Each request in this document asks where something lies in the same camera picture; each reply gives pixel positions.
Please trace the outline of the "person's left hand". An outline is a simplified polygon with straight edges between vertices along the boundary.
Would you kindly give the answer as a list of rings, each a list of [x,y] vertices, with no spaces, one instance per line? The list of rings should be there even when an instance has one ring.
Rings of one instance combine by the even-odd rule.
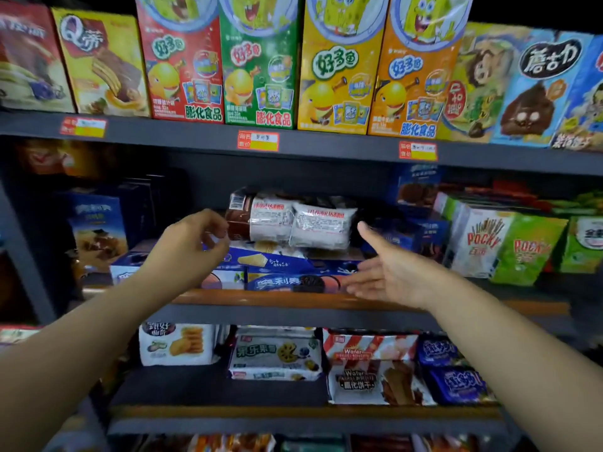
[[[167,227],[133,280],[152,298],[164,304],[192,288],[207,273],[207,239],[228,238],[228,223],[205,209]]]

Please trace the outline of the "person's right hand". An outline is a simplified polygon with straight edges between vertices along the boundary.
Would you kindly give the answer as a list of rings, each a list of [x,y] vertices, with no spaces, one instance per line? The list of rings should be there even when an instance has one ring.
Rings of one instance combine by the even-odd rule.
[[[431,310],[448,271],[432,260],[386,241],[383,262],[361,262],[358,272],[346,276],[342,288],[370,301],[387,301]]]

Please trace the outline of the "person's right forearm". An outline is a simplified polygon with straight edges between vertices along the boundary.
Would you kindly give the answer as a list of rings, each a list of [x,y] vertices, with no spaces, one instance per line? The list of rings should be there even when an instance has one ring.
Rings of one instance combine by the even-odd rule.
[[[427,304],[540,452],[603,452],[603,367],[435,266]]]

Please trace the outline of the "person's left forearm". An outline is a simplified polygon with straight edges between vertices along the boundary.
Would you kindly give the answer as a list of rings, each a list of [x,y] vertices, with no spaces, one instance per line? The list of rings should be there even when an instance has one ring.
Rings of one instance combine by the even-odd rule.
[[[0,352],[0,452],[40,452],[137,327],[190,288],[138,272]]]

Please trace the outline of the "brown snack packet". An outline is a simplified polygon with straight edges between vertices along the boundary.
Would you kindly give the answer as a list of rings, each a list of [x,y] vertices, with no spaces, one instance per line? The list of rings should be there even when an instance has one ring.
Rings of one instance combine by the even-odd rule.
[[[239,189],[230,194],[229,206],[224,218],[228,223],[228,235],[231,240],[250,240],[250,217],[253,200],[257,193]]]

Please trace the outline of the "blue wafer cookie box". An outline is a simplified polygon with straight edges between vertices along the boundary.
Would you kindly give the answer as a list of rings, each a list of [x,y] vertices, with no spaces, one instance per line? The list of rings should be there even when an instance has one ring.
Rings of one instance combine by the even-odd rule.
[[[231,241],[227,255],[219,265],[263,268],[286,273],[312,272],[312,261],[299,248],[274,242]]]

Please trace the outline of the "white clear snack packet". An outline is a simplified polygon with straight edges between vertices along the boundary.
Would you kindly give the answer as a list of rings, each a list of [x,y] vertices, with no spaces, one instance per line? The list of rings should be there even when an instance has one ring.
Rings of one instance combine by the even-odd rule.
[[[294,221],[297,200],[271,195],[256,195],[250,208],[250,240],[287,243]]]
[[[357,208],[326,208],[293,203],[288,244],[295,248],[346,250]]]

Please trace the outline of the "blue chocolate cookie box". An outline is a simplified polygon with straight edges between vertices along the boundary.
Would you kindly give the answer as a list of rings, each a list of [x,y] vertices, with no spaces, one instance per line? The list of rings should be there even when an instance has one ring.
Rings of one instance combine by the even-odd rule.
[[[398,164],[389,178],[388,204],[431,207],[439,191],[442,173],[443,169],[436,164]]]
[[[450,222],[441,218],[376,219],[371,228],[387,242],[441,263]]]

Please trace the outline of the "dark grey shelf board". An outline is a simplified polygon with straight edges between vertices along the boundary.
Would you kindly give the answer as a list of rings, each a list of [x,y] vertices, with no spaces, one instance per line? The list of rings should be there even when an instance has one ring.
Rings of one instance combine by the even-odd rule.
[[[603,278],[544,274],[532,287],[473,280],[508,307],[556,336],[603,330]],[[256,326],[361,328],[440,332],[428,312],[344,294],[192,290],[148,317],[148,321]]]
[[[275,129],[268,132],[279,134],[279,151],[257,152],[236,148],[238,130],[255,130],[252,128],[160,121],[141,117],[84,116],[109,121],[105,137],[94,139],[60,135],[59,128],[64,116],[83,115],[8,111],[0,108],[0,136],[70,138],[91,142],[157,146],[210,153],[249,153],[270,157],[412,162],[399,158],[399,142],[406,141],[404,138]],[[506,144],[447,141],[434,143],[438,146],[437,164],[444,166],[603,177],[603,153],[526,148]]]
[[[507,436],[497,407],[331,405],[326,378],[253,381],[224,363],[150,366],[130,372],[112,398],[108,434],[389,434]]]

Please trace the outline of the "blue white sandwich cookie box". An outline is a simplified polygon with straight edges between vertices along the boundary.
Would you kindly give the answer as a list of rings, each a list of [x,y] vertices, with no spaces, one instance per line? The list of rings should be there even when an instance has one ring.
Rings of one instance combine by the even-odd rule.
[[[127,252],[110,266],[111,279],[114,285],[119,284],[139,270],[147,259],[148,251]],[[243,290],[247,280],[247,270],[243,265],[223,263],[218,265],[199,285],[202,289]]]

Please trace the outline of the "white cookie packet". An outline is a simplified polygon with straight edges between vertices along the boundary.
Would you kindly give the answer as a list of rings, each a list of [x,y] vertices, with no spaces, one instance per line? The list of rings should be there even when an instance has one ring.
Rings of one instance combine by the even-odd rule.
[[[139,326],[142,366],[207,366],[219,359],[221,326],[144,322]]]

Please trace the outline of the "red yellow price tag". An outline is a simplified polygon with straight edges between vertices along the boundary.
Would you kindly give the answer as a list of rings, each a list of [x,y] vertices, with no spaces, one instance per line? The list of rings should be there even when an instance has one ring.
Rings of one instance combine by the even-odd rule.
[[[436,143],[403,140],[399,142],[399,158],[406,161],[437,163],[438,146]]]
[[[103,118],[64,116],[59,128],[62,136],[102,139],[106,135],[109,121]]]
[[[278,152],[280,136],[276,132],[238,130],[236,148],[244,151]]]

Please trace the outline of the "red striped wafer packet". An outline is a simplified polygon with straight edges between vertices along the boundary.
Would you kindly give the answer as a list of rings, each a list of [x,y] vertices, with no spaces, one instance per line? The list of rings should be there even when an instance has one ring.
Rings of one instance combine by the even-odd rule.
[[[329,360],[401,361],[416,356],[419,334],[369,333],[323,328],[323,350]]]

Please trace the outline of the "white biscuit stick box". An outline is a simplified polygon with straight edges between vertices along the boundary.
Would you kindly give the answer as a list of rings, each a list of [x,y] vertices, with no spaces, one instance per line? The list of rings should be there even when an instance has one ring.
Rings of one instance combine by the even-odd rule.
[[[501,207],[464,204],[454,220],[443,265],[466,278],[490,278],[516,215]]]

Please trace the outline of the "white lotus biscuit packet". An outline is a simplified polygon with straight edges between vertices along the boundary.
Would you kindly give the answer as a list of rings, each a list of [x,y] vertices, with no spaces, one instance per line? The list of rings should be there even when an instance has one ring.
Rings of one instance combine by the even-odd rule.
[[[228,372],[233,380],[316,381],[323,374],[322,359],[314,327],[242,326]]]

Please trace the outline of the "tall blue cookie box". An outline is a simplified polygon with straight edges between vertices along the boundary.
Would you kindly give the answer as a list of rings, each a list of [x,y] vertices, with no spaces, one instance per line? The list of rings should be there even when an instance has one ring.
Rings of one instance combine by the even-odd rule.
[[[62,197],[84,268],[110,273],[111,264],[128,251],[121,197],[102,188],[74,188]]]

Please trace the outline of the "blue snack packet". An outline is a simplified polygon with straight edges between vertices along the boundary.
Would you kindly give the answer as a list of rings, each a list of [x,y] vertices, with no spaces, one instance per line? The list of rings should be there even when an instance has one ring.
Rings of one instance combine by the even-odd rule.
[[[448,337],[433,334],[419,337],[416,359],[424,366],[469,366],[464,355]]]
[[[469,406],[498,403],[491,388],[474,369],[428,367],[425,381],[438,404]]]

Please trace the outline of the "white brown wafer packet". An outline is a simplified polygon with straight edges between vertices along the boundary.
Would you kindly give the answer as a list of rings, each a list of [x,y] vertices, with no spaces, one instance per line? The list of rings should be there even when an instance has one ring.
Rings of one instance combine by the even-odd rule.
[[[333,360],[328,396],[334,405],[438,405],[411,361]]]

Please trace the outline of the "stack of red green boxes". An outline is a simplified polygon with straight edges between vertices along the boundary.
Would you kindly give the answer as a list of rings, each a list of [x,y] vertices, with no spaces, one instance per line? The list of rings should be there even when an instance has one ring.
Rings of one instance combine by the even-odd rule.
[[[441,184],[433,196],[432,209],[451,219],[456,201],[530,208],[559,216],[603,217],[603,190],[579,194],[572,199],[545,199],[514,181],[495,181],[491,187]]]

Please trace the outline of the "green biscuit stick box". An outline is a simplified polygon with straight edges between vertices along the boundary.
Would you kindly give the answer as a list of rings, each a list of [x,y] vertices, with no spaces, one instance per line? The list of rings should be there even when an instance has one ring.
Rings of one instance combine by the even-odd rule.
[[[567,219],[516,213],[494,262],[490,282],[532,286],[567,226]]]

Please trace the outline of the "orange cartoon snack box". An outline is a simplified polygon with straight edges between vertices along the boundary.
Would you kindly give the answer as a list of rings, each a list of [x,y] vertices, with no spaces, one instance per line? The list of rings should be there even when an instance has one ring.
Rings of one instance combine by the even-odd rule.
[[[368,134],[434,140],[473,0],[390,0]]]

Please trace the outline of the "yellow cartoon snack box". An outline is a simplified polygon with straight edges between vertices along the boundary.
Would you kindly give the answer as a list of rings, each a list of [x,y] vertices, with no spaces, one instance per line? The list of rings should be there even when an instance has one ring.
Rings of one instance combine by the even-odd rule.
[[[299,130],[366,135],[389,1],[305,1]]]

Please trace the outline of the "orange snack bag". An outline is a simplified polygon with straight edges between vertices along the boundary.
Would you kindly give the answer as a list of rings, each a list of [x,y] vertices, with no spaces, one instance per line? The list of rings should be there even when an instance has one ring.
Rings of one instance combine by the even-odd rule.
[[[272,434],[196,434],[187,452],[273,452],[276,444]]]

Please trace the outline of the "orange snack packet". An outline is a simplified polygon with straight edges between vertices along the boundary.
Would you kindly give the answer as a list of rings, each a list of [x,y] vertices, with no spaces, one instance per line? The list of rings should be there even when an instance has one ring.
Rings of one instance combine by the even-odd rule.
[[[102,177],[102,164],[91,143],[29,139],[17,147],[25,169],[36,175],[67,175],[88,180]]]

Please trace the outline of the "green cartoon snack box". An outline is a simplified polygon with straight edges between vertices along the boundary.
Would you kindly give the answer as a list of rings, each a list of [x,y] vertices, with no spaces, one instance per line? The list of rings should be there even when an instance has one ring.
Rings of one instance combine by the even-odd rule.
[[[293,129],[303,0],[219,0],[225,123]]]

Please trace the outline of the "red cartoon snack box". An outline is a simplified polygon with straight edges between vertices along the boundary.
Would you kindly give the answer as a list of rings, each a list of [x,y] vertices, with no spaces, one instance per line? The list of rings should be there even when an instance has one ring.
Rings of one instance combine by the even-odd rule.
[[[154,119],[223,124],[219,0],[136,0]]]

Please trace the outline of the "pale green cartoon biscuit box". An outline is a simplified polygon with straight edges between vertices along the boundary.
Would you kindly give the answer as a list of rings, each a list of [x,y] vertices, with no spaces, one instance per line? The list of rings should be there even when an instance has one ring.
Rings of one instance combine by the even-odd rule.
[[[532,28],[468,22],[448,86],[437,139],[488,143]]]

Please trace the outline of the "dark red snack bag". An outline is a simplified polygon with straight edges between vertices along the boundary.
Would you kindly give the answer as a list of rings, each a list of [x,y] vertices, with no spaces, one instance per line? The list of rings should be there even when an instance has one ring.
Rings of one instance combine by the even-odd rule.
[[[414,452],[408,435],[350,435],[351,452]]]

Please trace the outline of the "teal snack bag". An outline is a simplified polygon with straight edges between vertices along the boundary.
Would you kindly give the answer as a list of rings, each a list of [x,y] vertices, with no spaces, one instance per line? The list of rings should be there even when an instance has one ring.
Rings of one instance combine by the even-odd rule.
[[[286,439],[279,452],[347,452],[342,439]]]

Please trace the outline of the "green white snack box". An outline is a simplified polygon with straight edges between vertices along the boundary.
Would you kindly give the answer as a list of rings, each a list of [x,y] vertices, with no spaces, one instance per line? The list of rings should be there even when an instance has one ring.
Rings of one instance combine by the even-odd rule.
[[[594,274],[603,262],[603,216],[572,216],[568,223],[560,273]]]

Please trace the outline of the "red white snack packet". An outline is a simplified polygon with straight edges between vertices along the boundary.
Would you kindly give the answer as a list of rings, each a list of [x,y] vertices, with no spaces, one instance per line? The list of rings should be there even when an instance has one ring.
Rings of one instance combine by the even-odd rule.
[[[0,325],[0,349],[24,341],[41,329],[41,326]]]

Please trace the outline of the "light blue mushroom biscuit box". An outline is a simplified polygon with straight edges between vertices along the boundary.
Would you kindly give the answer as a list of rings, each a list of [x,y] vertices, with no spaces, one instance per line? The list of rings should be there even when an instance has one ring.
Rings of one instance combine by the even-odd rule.
[[[532,29],[505,93],[492,143],[550,145],[594,38],[584,32]]]

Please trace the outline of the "yellow chocolate pie box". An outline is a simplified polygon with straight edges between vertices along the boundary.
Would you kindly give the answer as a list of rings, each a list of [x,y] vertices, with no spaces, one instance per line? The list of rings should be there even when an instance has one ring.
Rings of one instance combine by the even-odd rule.
[[[51,13],[77,112],[151,117],[136,18],[56,7]]]

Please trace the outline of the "blue cartoon biscuit box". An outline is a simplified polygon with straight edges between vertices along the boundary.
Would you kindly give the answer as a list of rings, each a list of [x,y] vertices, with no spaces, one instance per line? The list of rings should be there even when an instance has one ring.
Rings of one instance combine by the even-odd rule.
[[[603,34],[586,50],[550,148],[603,153]]]

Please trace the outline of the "dark red cake box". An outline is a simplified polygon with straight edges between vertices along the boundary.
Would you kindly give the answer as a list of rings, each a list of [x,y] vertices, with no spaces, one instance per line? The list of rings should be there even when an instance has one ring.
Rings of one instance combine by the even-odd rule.
[[[0,106],[76,113],[47,6],[0,0]]]

